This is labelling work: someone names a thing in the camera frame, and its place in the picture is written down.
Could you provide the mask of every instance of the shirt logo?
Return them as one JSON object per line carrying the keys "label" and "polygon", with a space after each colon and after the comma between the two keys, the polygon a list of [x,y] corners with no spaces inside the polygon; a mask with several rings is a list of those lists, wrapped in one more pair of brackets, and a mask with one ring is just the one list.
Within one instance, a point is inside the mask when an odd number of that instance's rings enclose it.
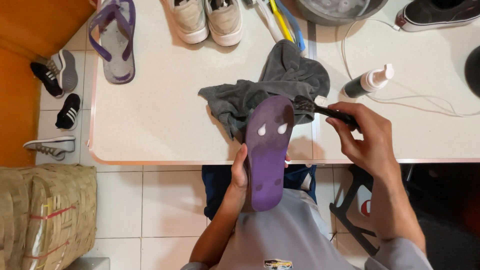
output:
{"label": "shirt logo", "polygon": [[288,270],[292,268],[292,262],[280,259],[264,260],[264,267],[268,270]]}

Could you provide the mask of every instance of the brush bristles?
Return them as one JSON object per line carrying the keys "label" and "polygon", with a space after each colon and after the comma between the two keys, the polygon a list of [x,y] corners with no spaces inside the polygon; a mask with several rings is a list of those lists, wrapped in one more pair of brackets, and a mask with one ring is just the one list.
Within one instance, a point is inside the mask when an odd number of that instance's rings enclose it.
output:
{"label": "brush bristles", "polygon": [[307,97],[300,96],[300,95],[296,96],[292,104],[295,110],[315,112],[315,107],[316,107],[315,102]]}

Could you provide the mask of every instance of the purple strap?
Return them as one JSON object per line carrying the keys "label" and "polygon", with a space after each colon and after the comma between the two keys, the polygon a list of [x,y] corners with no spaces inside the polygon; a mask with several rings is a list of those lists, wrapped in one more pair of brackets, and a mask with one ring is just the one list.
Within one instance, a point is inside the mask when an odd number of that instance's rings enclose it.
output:
{"label": "purple strap", "polygon": [[[135,22],[135,8],[133,3],[130,4],[130,21]],[[125,50],[122,53],[122,59],[126,61],[130,54],[132,53],[132,28],[130,27],[129,22],[127,19],[121,14],[120,6],[117,4],[109,4],[105,6],[99,13],[97,13],[96,17],[90,23],[90,28],[88,29],[88,38],[92,47],[100,54],[105,60],[108,62],[112,61],[112,55],[104,49],[100,44],[98,44],[95,39],[92,37],[93,29],[99,25],[103,21],[111,22],[113,19],[117,20],[117,24],[119,27],[123,28],[127,35],[128,44]]]}

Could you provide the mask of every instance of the purple flip-flop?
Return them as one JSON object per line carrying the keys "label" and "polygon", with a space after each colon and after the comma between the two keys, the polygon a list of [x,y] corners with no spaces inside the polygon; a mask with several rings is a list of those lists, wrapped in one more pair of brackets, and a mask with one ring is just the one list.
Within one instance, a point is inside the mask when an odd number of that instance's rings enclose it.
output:
{"label": "purple flip-flop", "polygon": [[285,155],[293,129],[293,106],[287,97],[260,103],[247,125],[249,199],[257,212],[277,206],[283,194]]}
{"label": "purple flip-flop", "polygon": [[[92,37],[98,25],[100,42]],[[88,29],[92,47],[103,58],[105,78],[113,84],[126,84],[135,77],[133,33],[135,5],[133,0],[106,0]]]}

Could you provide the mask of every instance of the shoelace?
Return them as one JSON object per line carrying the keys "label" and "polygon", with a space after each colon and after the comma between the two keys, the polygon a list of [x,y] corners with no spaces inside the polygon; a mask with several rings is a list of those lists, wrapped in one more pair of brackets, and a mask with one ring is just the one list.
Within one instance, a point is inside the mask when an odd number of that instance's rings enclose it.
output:
{"label": "shoelace", "polygon": [[40,153],[44,153],[46,155],[50,154],[52,156],[54,156],[54,152],[55,150],[57,150],[56,148],[52,148],[52,147],[47,147],[47,146],[43,146],[43,145],[37,145],[35,147],[35,149],[40,152]]}
{"label": "shoelace", "polygon": [[53,60],[48,60],[47,62],[47,67],[48,69],[50,69],[50,71],[53,72],[53,74],[55,74],[56,76],[58,74],[60,74],[60,70],[58,69],[57,65],[55,64],[55,62]]}

